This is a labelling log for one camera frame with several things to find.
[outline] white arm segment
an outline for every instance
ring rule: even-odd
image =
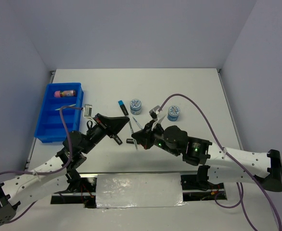
[[[267,153],[251,153],[233,148],[225,148],[224,151],[213,142],[208,147],[210,158],[206,165],[210,166],[208,170],[208,181],[213,184],[222,182],[252,182],[252,179],[224,152],[230,153],[242,165],[244,165],[252,175],[265,178],[269,175],[267,168],[270,168],[270,158]]]
[[[54,156],[34,170],[36,172],[56,171],[62,167],[62,164],[62,160]],[[46,176],[23,174],[12,180],[5,181],[2,189],[5,195],[10,195],[9,202],[11,205],[15,205],[20,201],[16,211],[18,212],[45,196],[66,190],[68,185],[65,168],[58,173]]]

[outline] white wall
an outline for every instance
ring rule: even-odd
[[[244,148],[282,154],[282,0],[258,0],[222,68]],[[282,217],[282,193],[271,193]]]
[[[24,167],[49,80],[10,5],[0,0],[0,171]]]
[[[256,0],[9,0],[49,69],[222,67]]]

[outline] tabletop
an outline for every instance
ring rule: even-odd
[[[193,99],[203,110],[220,140],[231,148],[240,145],[228,109],[216,69],[59,69],[53,83],[80,82],[84,90],[83,104],[93,105],[92,115],[122,116],[118,105],[122,100],[129,110],[129,102],[139,99],[142,112],[135,118],[144,126],[151,120],[149,110],[173,93],[181,93]],[[181,112],[178,121],[167,118],[164,128],[177,125],[189,136],[213,140],[204,119],[194,106],[181,97],[172,98],[165,106],[177,105]],[[80,131],[85,133],[87,120],[81,118]],[[135,131],[139,130],[131,121]],[[119,133],[125,141],[130,137],[129,126]],[[61,143],[41,143],[36,140],[29,169],[50,159],[60,149]],[[197,167],[184,163],[156,147],[150,150],[135,150],[132,144],[118,146],[112,139],[104,138],[90,153],[77,170],[85,173],[135,173],[135,172],[182,172],[196,171]],[[277,230],[267,200],[256,185],[244,184],[247,213],[260,230]],[[225,183],[227,201],[233,205],[238,199],[235,183]],[[252,230],[245,220],[242,209],[224,209],[214,201],[194,201],[178,207],[127,208],[127,209],[84,209],[82,205],[50,205],[51,196],[39,200],[24,217],[17,222],[0,227],[0,231],[28,230],[65,231],[89,230]]]

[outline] pink bottle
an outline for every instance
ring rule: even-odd
[[[55,98],[61,98],[61,97],[75,97],[76,91],[75,90],[57,90],[54,93]]]

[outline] small round container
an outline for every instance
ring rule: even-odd
[[[170,120],[170,121],[177,121],[177,119],[179,118],[179,113],[180,113],[179,107],[177,107],[175,105],[169,107],[169,110],[168,110],[168,120]]]
[[[130,113],[132,113],[133,115],[139,115],[141,113],[141,101],[134,99],[132,101],[130,101]]]

